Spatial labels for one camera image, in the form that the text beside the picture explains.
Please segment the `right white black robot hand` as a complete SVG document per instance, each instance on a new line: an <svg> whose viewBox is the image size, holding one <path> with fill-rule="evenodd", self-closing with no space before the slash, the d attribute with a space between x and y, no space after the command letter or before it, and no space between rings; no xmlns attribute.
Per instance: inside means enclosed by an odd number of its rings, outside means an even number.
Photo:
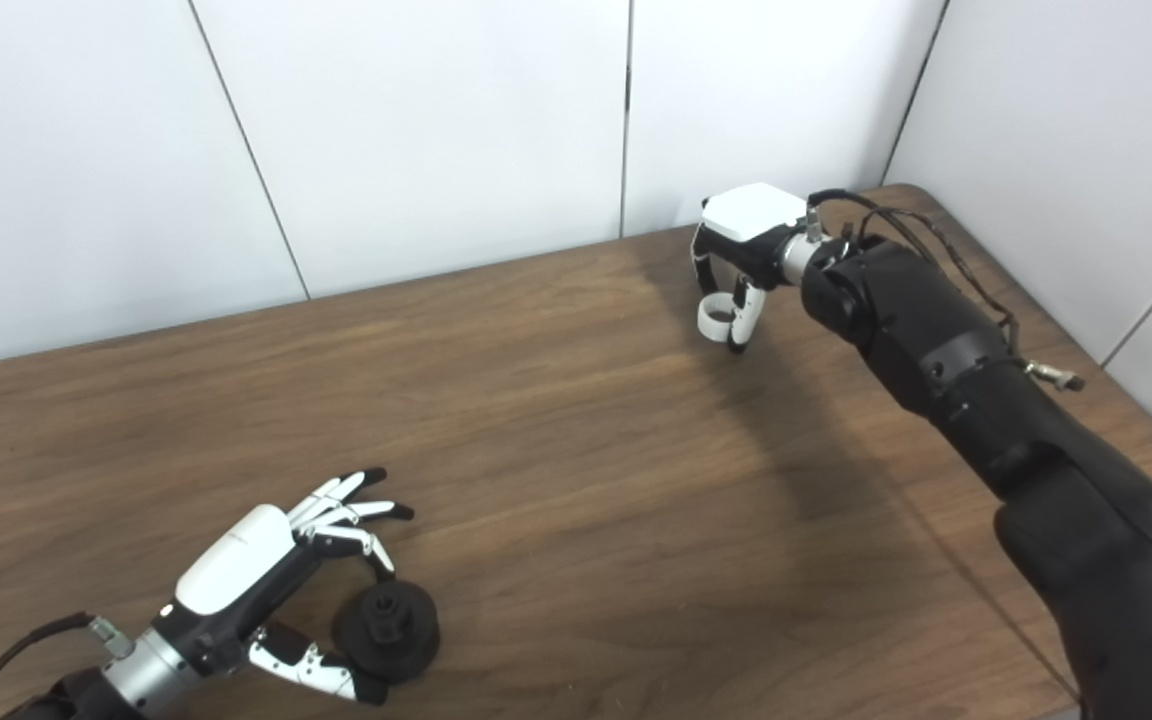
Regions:
<svg viewBox="0 0 1152 720"><path fill-rule="evenodd" d="M803 283L826 240L817 209L772 184L710 196L690 242L702 336L744 353L768 293Z"/></svg>

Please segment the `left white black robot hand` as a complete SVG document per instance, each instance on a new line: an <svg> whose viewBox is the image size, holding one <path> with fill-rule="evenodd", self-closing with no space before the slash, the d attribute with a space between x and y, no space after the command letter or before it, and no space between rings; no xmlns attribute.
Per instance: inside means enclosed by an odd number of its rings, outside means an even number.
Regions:
<svg viewBox="0 0 1152 720"><path fill-rule="evenodd" d="M340 475L291 509L256 506L200 553L174 594L123 659L103 679L138 719L156 719L207 679L256 667L283 682L361 705L380 705L388 689L344 655L274 623L275 612L329 559L361 559L376 578L396 564L372 520L414 520L411 507L358 500L385 478L381 468Z"/></svg>

